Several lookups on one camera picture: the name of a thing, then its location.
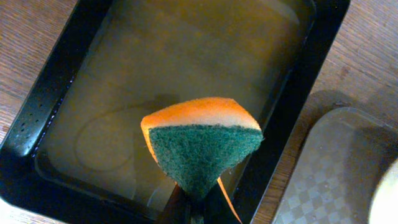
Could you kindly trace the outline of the green orange sponge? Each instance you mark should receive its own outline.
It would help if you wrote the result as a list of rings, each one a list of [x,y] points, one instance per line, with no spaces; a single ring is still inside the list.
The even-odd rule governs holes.
[[[241,223],[222,173],[259,149],[258,122],[234,99],[208,97],[143,117],[149,152],[175,189],[157,223]]]

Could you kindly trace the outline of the cream plate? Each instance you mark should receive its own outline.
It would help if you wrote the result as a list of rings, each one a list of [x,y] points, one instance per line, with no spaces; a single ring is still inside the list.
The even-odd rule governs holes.
[[[385,171],[372,198],[369,224],[397,224],[397,160]]]

